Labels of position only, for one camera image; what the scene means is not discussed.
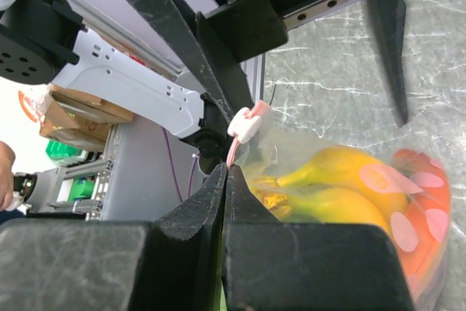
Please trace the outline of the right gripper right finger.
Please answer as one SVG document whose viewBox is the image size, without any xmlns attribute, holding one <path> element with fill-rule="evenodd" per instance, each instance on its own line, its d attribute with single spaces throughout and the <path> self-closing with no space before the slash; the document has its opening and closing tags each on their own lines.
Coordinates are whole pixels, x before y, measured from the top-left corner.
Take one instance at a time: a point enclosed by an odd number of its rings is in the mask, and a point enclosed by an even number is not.
<svg viewBox="0 0 466 311">
<path fill-rule="evenodd" d="M 226 180 L 229 310 L 412 310 L 395 249 L 365 224 L 284 224 L 234 166 Z"/>
</svg>

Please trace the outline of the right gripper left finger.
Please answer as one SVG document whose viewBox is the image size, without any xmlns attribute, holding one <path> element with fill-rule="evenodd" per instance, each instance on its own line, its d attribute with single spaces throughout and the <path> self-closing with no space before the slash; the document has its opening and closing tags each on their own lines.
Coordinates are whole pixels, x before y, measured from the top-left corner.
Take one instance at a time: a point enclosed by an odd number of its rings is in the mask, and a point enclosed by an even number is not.
<svg viewBox="0 0 466 311">
<path fill-rule="evenodd" d="M 155 222 L 1 227 L 3 310 L 217 310 L 226 167 Z"/>
</svg>

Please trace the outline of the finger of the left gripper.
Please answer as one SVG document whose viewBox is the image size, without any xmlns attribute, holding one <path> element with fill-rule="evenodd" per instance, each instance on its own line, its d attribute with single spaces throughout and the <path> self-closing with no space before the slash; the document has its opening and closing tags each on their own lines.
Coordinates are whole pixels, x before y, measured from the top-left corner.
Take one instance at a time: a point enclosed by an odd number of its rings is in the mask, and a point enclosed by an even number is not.
<svg viewBox="0 0 466 311">
<path fill-rule="evenodd" d="M 366 9 L 395 107 L 395 120 L 402 127 L 408 123 L 403 72 L 406 3 L 405 0 L 366 0 Z"/>
</svg>

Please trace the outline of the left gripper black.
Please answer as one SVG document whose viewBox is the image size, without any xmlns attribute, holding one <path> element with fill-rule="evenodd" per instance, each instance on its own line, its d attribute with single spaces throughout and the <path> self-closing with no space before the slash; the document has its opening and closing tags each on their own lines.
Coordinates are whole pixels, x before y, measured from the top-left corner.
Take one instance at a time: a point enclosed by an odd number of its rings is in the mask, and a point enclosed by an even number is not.
<svg viewBox="0 0 466 311">
<path fill-rule="evenodd" d="M 234 162 L 240 145 L 227 129 L 244 107 L 252 108 L 248 81 L 238 62 L 288 40 L 287 32 L 346 0 L 126 0 L 159 34 L 205 89 L 200 130 L 186 141 L 203 157 Z"/>
</svg>

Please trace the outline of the clear zip bag pink slider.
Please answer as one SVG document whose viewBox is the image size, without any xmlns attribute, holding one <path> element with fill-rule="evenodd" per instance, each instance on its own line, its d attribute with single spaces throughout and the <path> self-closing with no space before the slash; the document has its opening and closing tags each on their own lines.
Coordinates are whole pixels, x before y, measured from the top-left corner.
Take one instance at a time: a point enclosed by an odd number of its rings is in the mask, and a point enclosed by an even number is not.
<svg viewBox="0 0 466 311">
<path fill-rule="evenodd" d="M 432 310 L 446 271 L 451 191 L 442 164 L 401 148 L 380 159 L 303 133 L 280 130 L 269 104 L 240 109 L 229 123 L 227 165 L 284 222 L 369 224 L 390 237 L 418 310 Z"/>
</svg>

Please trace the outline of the fake yellow banana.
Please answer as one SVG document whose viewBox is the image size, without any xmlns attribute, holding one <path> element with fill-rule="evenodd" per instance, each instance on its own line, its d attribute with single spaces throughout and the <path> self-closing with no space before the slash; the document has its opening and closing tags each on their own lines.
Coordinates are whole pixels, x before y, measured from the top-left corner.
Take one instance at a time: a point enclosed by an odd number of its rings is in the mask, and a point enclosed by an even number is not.
<svg viewBox="0 0 466 311">
<path fill-rule="evenodd" d="M 300 168 L 249 181 L 250 191 L 283 221 L 372 224 L 390 233 L 390 218 L 408 207 L 399 174 L 370 154 L 330 146 Z"/>
</svg>

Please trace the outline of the fake red tomato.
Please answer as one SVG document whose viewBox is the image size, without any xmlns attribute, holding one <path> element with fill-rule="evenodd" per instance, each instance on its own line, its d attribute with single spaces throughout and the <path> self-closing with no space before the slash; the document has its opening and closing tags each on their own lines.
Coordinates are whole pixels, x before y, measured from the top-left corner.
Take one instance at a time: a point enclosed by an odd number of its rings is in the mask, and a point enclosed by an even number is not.
<svg viewBox="0 0 466 311">
<path fill-rule="evenodd" d="M 400 149 L 392 156 L 392 166 L 418 186 L 405 213 L 391 218 L 403 273 L 416 296 L 433 277 L 446 249 L 451 192 L 441 162 L 423 152 Z"/>
</svg>

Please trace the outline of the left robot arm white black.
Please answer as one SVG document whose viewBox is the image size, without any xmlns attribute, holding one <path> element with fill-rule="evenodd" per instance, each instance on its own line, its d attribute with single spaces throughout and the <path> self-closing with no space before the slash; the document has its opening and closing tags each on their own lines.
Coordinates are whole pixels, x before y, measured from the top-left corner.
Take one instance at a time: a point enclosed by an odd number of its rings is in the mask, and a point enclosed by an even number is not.
<svg viewBox="0 0 466 311">
<path fill-rule="evenodd" d="M 240 65 L 347 0 L 1 0 L 1 75 L 107 100 L 232 163 L 263 127 Z"/>
</svg>

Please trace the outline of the person hand in background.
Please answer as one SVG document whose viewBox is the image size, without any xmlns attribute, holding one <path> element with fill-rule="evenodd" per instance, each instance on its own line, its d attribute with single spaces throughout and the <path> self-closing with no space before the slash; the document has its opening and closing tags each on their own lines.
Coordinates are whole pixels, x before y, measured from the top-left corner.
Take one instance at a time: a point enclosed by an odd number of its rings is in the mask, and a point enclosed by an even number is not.
<svg viewBox="0 0 466 311">
<path fill-rule="evenodd" d="M 15 153 L 5 143 L 0 143 L 0 200 L 1 210 L 6 210 L 12 203 L 14 178 L 12 166 L 15 162 Z"/>
</svg>

